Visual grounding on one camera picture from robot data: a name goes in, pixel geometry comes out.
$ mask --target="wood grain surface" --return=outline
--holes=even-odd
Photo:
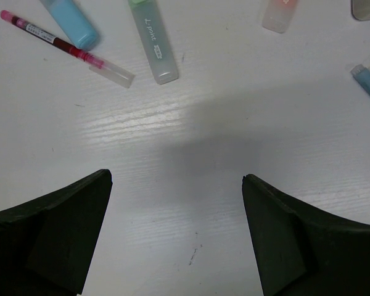
[[[370,22],[301,0],[159,0],[180,79],[155,83],[126,0],[79,0],[129,90],[0,20],[0,210],[100,168],[113,191],[83,295],[262,295],[241,196],[253,173],[370,223],[370,98],[349,71]],[[36,0],[7,9],[65,38]]]

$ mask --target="green highlighter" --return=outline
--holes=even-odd
[[[178,69],[155,0],[129,0],[129,5],[156,82],[165,84],[178,79]]]

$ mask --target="scratch mark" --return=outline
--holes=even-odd
[[[191,260],[189,261],[189,266],[193,264],[193,259],[196,257],[197,248],[195,249],[195,252],[193,252],[193,255],[191,256]]]

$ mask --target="black object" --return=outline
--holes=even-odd
[[[370,296],[370,225],[295,199],[254,175],[245,211],[265,296]]]
[[[100,170],[0,212],[0,295],[82,293],[112,182]]]

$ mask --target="blue cap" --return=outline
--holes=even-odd
[[[91,50],[99,34],[72,0],[40,0],[75,47]]]

